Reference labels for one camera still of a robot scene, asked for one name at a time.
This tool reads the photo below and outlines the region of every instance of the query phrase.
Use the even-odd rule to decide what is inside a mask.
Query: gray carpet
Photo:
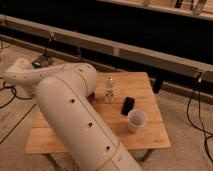
[[[0,71],[7,68],[19,57],[33,60],[38,53],[11,46],[3,51],[4,65],[0,62]],[[19,88],[18,93],[25,95]],[[0,93],[0,104],[8,99],[10,93]],[[161,90],[156,95],[165,126],[171,141],[171,148],[155,150],[151,157],[140,162],[144,151],[131,152],[145,171],[210,171],[213,169],[203,148],[203,134],[192,128],[186,118],[188,98]],[[35,103],[16,99],[13,104],[0,110],[0,136],[3,137],[26,110]],[[193,121],[199,124],[197,101],[192,103],[190,110]],[[213,132],[213,106],[202,103],[201,114],[206,128]],[[21,122],[12,134],[0,145],[0,170],[54,170],[50,163],[41,155],[25,155],[25,145],[32,125],[35,109]],[[79,168],[69,155],[53,155],[61,170],[78,171]]]

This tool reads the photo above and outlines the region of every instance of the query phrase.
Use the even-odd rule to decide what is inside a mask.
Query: paper cup
[[[133,109],[129,111],[128,116],[128,129],[135,133],[138,129],[147,123],[147,117],[140,109]]]

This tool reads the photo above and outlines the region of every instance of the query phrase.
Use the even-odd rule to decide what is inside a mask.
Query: black phone
[[[122,111],[121,113],[123,115],[128,115],[129,111],[133,109],[135,104],[135,99],[132,97],[126,97],[125,101],[123,103]]]

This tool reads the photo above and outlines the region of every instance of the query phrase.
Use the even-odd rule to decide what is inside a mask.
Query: cable
[[[3,109],[4,107],[6,107],[7,105],[9,105],[15,98],[18,98],[20,100],[31,100],[31,97],[20,97],[17,95],[17,90],[15,88],[15,86],[7,86],[6,85],[6,81],[3,82],[3,87],[0,89],[0,92],[5,90],[5,89],[10,89],[13,96],[3,105],[0,106],[0,109]]]
[[[23,116],[22,118],[14,125],[14,127],[8,132],[8,134],[0,141],[0,145],[7,139],[7,137],[16,129],[16,127],[26,118],[26,116],[33,110],[33,108],[36,106],[34,104]]]
[[[11,92],[13,93],[13,95],[16,96],[16,98],[18,98],[20,100],[31,100],[32,99],[32,97],[20,97],[20,96],[17,95],[16,91],[17,90],[15,88],[11,88]]]
[[[12,88],[14,88],[14,87],[12,87],[12,86],[6,86],[6,82],[4,81],[4,82],[3,82],[3,87],[0,89],[0,92],[1,92],[2,90],[4,90],[4,89],[12,89]],[[13,96],[12,96],[12,97],[10,98],[10,100],[8,100],[5,104],[1,105],[1,106],[0,106],[0,109],[3,109],[3,108],[6,107],[7,105],[9,105],[9,104],[15,99],[16,94],[17,94],[17,90],[14,89],[14,94],[13,94]]]
[[[192,94],[191,94],[190,99],[189,99],[189,102],[188,102],[188,105],[187,105],[187,118],[188,118],[188,121],[190,122],[190,124],[195,129],[203,132],[203,135],[204,135],[204,149],[205,149],[206,155],[208,156],[209,160],[213,164],[213,158],[212,158],[212,156],[210,154],[209,146],[208,146],[208,140],[213,138],[213,133],[211,133],[210,131],[206,131],[204,123],[203,123],[202,118],[201,118],[201,95],[200,95],[201,76],[202,75],[200,75],[200,77],[198,78],[198,82],[197,83],[199,83],[199,86],[198,86],[199,87],[199,89],[198,89],[198,112],[199,112],[198,116],[199,116],[199,121],[201,123],[202,128],[200,128],[197,125],[195,125],[192,122],[192,120],[190,119],[190,116],[189,116],[189,107],[190,107],[192,98],[193,98],[193,96],[194,96],[194,94],[196,92],[196,87],[193,89]]]
[[[46,61],[48,62],[49,65],[52,65],[52,63],[49,61],[49,57],[47,56],[47,49],[49,48],[50,43],[54,40],[54,37],[51,37],[48,42],[47,45],[44,48],[44,54],[43,56],[45,57]]]

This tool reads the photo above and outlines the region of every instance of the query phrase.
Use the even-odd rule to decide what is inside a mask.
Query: table top
[[[115,98],[111,104],[104,102],[107,76],[112,76],[115,82]],[[167,131],[146,73],[99,73],[95,96],[92,106],[128,150],[170,147]],[[126,96],[135,98],[134,108],[142,109],[148,117],[147,124],[136,133],[128,131],[127,117],[121,114]],[[33,121],[25,151],[27,154],[68,152],[40,111],[36,113]]]

